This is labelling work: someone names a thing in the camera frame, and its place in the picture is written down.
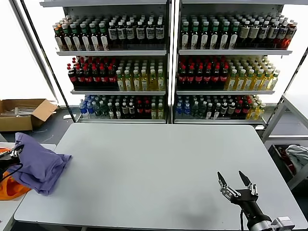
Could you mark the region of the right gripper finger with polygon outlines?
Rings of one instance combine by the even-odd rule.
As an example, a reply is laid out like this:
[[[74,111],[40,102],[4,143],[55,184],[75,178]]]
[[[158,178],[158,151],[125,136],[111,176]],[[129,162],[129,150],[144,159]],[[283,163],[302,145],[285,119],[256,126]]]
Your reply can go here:
[[[225,197],[239,197],[241,194],[231,188],[225,181],[224,177],[221,175],[221,173],[218,171],[218,183],[220,185],[220,192],[225,196]]]
[[[245,187],[250,191],[250,193],[254,196],[258,196],[257,185],[252,183],[251,180],[242,171],[239,171],[239,175]]]

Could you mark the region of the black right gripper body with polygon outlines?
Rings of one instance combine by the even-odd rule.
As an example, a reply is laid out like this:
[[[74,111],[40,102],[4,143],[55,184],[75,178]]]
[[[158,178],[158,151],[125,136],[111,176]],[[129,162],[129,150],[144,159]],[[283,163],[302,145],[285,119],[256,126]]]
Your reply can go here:
[[[247,226],[254,226],[262,221],[271,221],[270,217],[263,214],[257,204],[258,196],[252,195],[249,189],[236,190],[240,195],[232,196],[231,203],[240,206],[247,218]]]

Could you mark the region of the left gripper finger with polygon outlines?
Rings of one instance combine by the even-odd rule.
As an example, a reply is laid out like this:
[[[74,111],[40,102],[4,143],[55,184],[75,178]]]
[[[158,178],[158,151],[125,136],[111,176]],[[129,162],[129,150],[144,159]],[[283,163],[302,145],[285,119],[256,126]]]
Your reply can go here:
[[[10,157],[18,157],[20,153],[22,152],[23,148],[24,148],[24,145],[13,147],[10,150]]]

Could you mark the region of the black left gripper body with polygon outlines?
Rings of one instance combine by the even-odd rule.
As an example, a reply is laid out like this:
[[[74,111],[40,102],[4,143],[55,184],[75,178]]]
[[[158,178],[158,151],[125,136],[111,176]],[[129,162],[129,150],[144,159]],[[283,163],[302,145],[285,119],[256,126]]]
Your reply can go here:
[[[11,166],[17,165],[20,163],[18,156],[10,155],[1,155],[0,156],[0,167],[1,168],[10,168]]]

